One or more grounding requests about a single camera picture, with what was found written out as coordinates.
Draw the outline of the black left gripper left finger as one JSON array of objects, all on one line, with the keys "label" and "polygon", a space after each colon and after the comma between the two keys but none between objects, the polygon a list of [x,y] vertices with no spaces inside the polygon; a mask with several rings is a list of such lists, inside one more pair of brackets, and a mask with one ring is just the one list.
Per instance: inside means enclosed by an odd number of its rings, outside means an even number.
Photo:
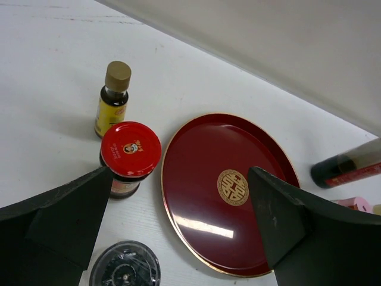
[{"label": "black left gripper left finger", "polygon": [[1,285],[78,285],[88,269],[113,174],[100,167],[1,209]]}]

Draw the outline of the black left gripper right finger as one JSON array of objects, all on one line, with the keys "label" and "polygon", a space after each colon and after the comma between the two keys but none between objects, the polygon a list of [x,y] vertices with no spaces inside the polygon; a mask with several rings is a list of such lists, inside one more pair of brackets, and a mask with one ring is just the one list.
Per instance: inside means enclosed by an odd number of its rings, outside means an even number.
[{"label": "black left gripper right finger", "polygon": [[380,216],[248,170],[252,205],[279,285],[379,285]]}]

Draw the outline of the tall dark bottle red label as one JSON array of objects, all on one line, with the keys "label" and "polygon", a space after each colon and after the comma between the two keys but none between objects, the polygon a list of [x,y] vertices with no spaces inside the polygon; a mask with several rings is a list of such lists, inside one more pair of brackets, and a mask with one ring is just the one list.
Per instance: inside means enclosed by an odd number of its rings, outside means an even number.
[{"label": "tall dark bottle red label", "polygon": [[323,189],[380,174],[380,138],[327,158],[313,165],[310,175]]}]

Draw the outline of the yellow cap red sauce bottle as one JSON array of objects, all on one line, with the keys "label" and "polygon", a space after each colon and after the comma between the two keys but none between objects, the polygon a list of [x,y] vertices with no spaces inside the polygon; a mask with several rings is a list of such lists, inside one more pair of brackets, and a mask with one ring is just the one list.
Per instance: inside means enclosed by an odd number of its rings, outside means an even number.
[{"label": "yellow cap red sauce bottle", "polygon": [[375,215],[381,215],[381,204],[376,204],[372,206],[372,213]]}]

